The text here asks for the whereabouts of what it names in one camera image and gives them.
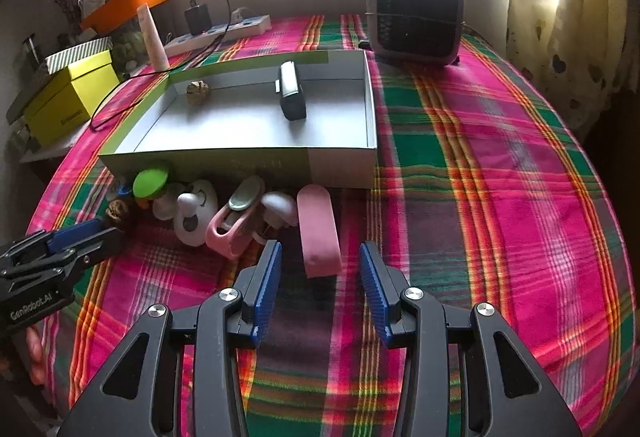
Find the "person's left hand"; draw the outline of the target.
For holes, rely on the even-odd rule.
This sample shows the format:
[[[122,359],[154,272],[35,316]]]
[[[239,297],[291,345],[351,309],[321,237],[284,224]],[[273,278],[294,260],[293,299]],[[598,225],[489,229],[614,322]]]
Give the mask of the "person's left hand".
[[[28,327],[25,331],[25,342],[30,360],[29,375],[32,383],[43,386],[47,382],[47,357],[42,346],[39,331]]]

